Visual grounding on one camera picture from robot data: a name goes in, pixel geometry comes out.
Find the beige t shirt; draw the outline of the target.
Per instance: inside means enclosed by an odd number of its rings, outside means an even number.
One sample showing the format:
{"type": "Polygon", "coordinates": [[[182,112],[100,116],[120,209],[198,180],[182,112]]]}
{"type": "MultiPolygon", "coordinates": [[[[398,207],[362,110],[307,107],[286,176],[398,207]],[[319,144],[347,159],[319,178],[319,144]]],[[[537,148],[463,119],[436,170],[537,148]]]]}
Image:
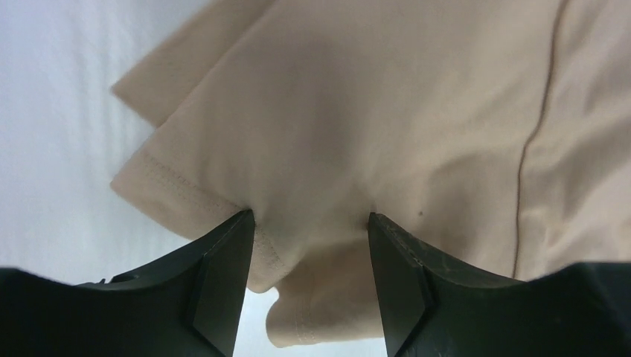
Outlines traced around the beige t shirt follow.
{"type": "Polygon", "coordinates": [[[628,1],[217,1],[114,86],[112,189],[197,239],[254,212],[276,347],[382,336],[382,213],[530,280],[630,258],[628,1]]]}

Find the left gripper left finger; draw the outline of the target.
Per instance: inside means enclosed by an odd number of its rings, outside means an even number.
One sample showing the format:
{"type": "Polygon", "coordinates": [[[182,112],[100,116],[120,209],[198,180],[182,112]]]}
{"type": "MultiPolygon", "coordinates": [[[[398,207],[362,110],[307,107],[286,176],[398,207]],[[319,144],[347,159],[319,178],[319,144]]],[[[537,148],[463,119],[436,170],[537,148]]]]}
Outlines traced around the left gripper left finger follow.
{"type": "Polygon", "coordinates": [[[254,239],[236,213],[203,237],[98,283],[1,270],[3,356],[231,356],[254,239]]]}

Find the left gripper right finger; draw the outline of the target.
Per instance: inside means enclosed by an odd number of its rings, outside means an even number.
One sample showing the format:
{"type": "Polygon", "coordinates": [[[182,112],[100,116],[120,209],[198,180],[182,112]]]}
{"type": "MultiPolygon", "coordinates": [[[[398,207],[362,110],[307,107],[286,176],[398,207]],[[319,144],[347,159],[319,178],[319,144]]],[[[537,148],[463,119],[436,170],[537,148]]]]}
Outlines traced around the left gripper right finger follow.
{"type": "Polygon", "coordinates": [[[628,356],[629,263],[575,263],[523,282],[471,266],[372,213],[390,356],[628,356]]]}

